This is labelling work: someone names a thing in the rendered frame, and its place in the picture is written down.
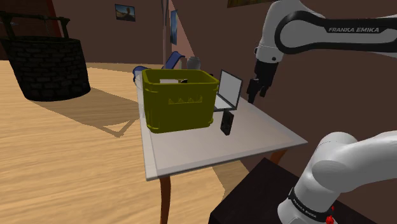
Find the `grey open laptop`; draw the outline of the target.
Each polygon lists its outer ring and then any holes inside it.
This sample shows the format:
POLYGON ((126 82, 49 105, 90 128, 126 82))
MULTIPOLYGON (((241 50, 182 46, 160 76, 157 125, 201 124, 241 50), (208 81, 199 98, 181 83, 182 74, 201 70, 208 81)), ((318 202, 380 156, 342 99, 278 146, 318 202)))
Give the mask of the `grey open laptop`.
POLYGON ((241 90, 242 80, 225 70, 221 70, 214 112, 236 110, 239 104, 241 90))

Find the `black remote control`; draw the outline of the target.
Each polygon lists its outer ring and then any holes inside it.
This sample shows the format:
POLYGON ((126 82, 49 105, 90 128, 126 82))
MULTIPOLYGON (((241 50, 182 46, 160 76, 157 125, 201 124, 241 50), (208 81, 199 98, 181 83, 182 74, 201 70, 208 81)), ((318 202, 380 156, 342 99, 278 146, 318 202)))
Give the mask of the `black remote control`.
POLYGON ((231 132, 233 119, 234 119, 234 114, 231 113, 229 110, 224 110, 223 116, 221 119, 220 130, 226 136, 228 136, 231 132))

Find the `grey round vase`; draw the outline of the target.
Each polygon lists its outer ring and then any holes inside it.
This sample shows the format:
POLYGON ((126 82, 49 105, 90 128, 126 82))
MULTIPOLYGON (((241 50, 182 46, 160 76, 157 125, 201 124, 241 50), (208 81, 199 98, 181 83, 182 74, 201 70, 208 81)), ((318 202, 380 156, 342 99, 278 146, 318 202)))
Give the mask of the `grey round vase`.
POLYGON ((201 61, 200 61, 200 59, 198 57, 191 56, 186 61, 186 68, 187 69, 200 70, 200 67, 201 67, 201 61))

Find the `olive yellow crate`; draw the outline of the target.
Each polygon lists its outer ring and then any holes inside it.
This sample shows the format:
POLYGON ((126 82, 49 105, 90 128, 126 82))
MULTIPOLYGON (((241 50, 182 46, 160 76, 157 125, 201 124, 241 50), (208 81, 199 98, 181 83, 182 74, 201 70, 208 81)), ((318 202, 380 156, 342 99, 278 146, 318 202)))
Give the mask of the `olive yellow crate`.
POLYGON ((209 127, 219 80, 196 69, 142 71, 144 113, 152 133, 209 127))

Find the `white table with brown legs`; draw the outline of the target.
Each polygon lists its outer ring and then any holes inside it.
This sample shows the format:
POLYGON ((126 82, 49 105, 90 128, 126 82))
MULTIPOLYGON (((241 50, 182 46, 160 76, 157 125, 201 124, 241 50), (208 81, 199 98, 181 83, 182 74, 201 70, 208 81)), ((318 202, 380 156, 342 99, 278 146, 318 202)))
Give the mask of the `white table with brown legs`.
POLYGON ((207 128, 154 134, 146 126, 141 73, 136 74, 136 90, 146 180, 160 181, 160 224, 168 222, 171 176, 306 143, 304 138, 245 99, 240 99, 233 112, 232 131, 228 136, 220 130, 220 112, 214 114, 214 121, 207 128))

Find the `blue chair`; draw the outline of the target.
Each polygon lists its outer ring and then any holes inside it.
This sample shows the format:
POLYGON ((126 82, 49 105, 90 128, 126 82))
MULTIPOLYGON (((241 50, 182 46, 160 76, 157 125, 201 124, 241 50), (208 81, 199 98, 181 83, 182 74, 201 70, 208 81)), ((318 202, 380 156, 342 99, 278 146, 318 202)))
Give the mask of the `blue chair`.
MULTIPOLYGON (((171 55, 170 55, 170 57, 167 59, 167 62, 166 62, 166 64, 165 64, 165 66, 163 66, 162 69, 163 69, 163 68, 166 68, 166 69, 174 69, 174 67, 176 66, 176 64, 178 63, 178 61, 179 61, 181 58, 185 58, 185 56, 184 56, 184 55, 181 55, 178 51, 172 52, 171 55)), ((144 67, 144 66, 136 66, 136 67, 133 69, 133 71, 132 71, 132 73, 133 73, 133 75, 134 75, 134 77, 133 77, 133 82, 136 81, 136 77, 137 77, 138 72, 141 72, 141 71, 143 71, 143 70, 145 70, 145 69, 147 69, 147 67, 144 67)))

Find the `dark robot stand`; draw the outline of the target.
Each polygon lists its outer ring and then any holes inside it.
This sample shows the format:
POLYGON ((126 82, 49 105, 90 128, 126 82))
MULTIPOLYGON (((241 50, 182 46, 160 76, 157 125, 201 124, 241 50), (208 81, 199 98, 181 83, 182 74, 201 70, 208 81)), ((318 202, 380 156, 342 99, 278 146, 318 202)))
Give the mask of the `dark robot stand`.
POLYGON ((297 181, 264 158, 210 213, 208 224, 282 224, 277 207, 297 181))

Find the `black brick well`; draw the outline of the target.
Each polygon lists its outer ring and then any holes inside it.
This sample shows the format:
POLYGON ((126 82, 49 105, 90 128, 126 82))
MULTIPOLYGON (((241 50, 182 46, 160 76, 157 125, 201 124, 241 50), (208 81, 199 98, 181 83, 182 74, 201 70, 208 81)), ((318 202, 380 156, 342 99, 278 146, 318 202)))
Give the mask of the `black brick well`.
POLYGON ((53 102, 81 97, 91 91, 81 42, 70 38, 68 18, 0 11, 7 37, 0 38, 18 85, 30 101, 53 102), (58 20, 63 36, 16 36, 13 18, 58 20))

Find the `blue wall picture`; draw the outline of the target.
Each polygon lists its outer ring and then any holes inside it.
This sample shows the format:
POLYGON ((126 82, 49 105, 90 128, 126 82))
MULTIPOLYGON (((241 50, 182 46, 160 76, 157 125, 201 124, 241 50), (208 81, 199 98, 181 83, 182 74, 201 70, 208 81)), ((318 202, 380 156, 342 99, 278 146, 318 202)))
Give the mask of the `blue wall picture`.
POLYGON ((171 38, 170 41, 173 45, 178 43, 178 11, 173 10, 170 13, 170 30, 171 38))

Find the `wall picture with sunset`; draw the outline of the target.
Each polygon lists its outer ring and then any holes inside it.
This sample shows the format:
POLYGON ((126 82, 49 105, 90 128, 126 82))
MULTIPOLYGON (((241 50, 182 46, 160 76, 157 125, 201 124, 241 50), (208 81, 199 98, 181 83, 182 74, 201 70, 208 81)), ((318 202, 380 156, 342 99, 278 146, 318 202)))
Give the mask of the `wall picture with sunset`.
POLYGON ((115 4, 115 13, 117 20, 124 20, 129 22, 136 21, 135 8, 133 6, 115 4))

